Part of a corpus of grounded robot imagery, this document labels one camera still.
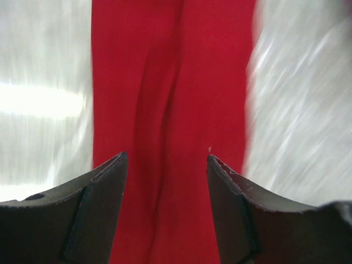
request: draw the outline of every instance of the white surface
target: white surface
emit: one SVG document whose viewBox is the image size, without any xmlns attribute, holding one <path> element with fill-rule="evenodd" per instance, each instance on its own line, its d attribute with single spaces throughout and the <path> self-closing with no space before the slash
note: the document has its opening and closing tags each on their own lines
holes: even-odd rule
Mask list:
<svg viewBox="0 0 352 264">
<path fill-rule="evenodd" d="M 349 4 L 258 0 L 245 174 L 311 205 L 352 199 Z"/>
<path fill-rule="evenodd" d="M 0 1 L 0 201 L 92 166 L 91 0 Z"/>
</svg>

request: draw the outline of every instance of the red cloth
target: red cloth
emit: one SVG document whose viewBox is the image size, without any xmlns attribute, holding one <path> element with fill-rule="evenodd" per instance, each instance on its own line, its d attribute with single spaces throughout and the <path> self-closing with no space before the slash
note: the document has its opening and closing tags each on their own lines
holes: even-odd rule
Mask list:
<svg viewBox="0 0 352 264">
<path fill-rule="evenodd" d="M 93 0 L 94 165 L 129 155 L 111 263 L 219 263 L 206 179 L 240 171 L 254 0 Z"/>
</svg>

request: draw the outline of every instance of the silver metallic surface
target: silver metallic surface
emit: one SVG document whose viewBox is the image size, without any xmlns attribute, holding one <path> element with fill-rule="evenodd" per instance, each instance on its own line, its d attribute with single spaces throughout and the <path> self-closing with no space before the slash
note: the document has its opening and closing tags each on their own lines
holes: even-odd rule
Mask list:
<svg viewBox="0 0 352 264">
<path fill-rule="evenodd" d="M 91 0 L 0 1 L 0 201 L 91 169 Z"/>
<path fill-rule="evenodd" d="M 311 205 L 352 199 L 350 1 L 259 0 L 245 175 Z"/>
</svg>

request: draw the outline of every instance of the red fabric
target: red fabric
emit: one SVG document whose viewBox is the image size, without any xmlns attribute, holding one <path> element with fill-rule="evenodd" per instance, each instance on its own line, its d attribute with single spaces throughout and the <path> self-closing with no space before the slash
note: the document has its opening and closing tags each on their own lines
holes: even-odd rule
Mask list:
<svg viewBox="0 0 352 264">
<path fill-rule="evenodd" d="M 206 180 L 240 171 L 254 0 L 93 0 L 94 165 L 129 173 L 111 263 L 219 263 Z"/>
</svg>

